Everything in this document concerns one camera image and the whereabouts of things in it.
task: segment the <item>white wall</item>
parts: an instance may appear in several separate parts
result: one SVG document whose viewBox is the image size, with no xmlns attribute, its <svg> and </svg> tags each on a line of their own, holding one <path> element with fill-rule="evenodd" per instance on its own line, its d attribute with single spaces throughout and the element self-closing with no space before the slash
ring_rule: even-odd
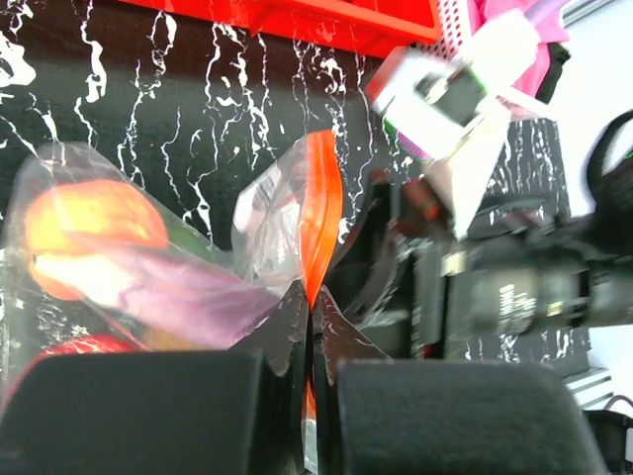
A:
<svg viewBox="0 0 633 475">
<path fill-rule="evenodd" d="M 565 64 L 552 106 L 559 118 L 574 215 L 592 211 L 584 160 L 593 142 L 611 119 L 633 109 L 632 25 L 633 0 L 617 0 L 569 28 L 572 58 Z M 631 144 L 633 126 L 629 125 L 614 148 L 613 159 Z M 633 398 L 633 326 L 592 330 L 590 338 L 592 365 L 611 370 L 616 392 Z M 633 416 L 626 406 L 620 408 Z"/>
</svg>

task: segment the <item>black foam pad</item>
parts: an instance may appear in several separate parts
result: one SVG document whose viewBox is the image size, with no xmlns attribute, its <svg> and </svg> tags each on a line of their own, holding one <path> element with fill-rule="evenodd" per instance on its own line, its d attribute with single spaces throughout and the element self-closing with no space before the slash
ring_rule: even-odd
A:
<svg viewBox="0 0 633 475">
<path fill-rule="evenodd" d="M 538 365 L 350 362 L 337 385 L 341 474 L 606 473 L 572 395 Z"/>
</svg>

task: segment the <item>clear plastic bag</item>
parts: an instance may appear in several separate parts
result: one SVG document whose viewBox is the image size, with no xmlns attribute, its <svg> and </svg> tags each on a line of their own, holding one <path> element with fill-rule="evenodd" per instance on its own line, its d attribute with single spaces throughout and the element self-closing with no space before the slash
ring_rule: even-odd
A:
<svg viewBox="0 0 633 475">
<path fill-rule="evenodd" d="M 215 247 L 89 145 L 39 150 L 17 177 L 5 226 L 3 402 L 42 357 L 225 349 L 253 332 L 292 281 L 307 282 L 304 228 L 331 228 L 310 217 L 329 201 L 313 193 L 324 179 L 314 163 L 335 167 L 330 178 L 340 191 L 334 146 L 331 133 L 309 135 L 271 167 L 283 179 L 241 227 L 247 233 L 233 232 L 235 253 Z M 341 210 L 338 218 L 331 211 L 337 225 Z"/>
</svg>

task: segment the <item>orange fruit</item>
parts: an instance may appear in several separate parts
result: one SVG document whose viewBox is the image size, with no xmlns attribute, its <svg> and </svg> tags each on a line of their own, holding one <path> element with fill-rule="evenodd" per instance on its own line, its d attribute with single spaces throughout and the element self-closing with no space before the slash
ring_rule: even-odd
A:
<svg viewBox="0 0 633 475">
<path fill-rule="evenodd" d="M 74 288 L 37 272 L 34 256 L 91 253 L 66 232 L 91 233 L 130 244 L 167 247 L 167 228 L 158 211 L 142 193 L 127 183 L 99 179 L 55 186 L 39 196 L 25 215 L 28 270 L 52 297 L 80 300 Z"/>
</svg>

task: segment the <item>red object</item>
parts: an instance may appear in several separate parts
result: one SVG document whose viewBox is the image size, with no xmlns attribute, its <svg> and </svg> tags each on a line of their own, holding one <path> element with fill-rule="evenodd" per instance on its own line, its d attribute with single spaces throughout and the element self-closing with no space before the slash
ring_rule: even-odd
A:
<svg viewBox="0 0 633 475">
<path fill-rule="evenodd" d="M 437 0 L 122 0 L 360 54 L 441 37 Z"/>
<path fill-rule="evenodd" d="M 58 354 L 74 354 L 74 353 L 119 353 L 122 351 L 138 351 L 134 345 L 129 344 L 120 339 L 109 336 L 108 334 L 97 334 L 94 336 L 83 336 L 80 338 L 70 339 L 57 346 L 52 346 L 44 350 L 37 360 L 47 356 L 55 356 Z"/>
</svg>

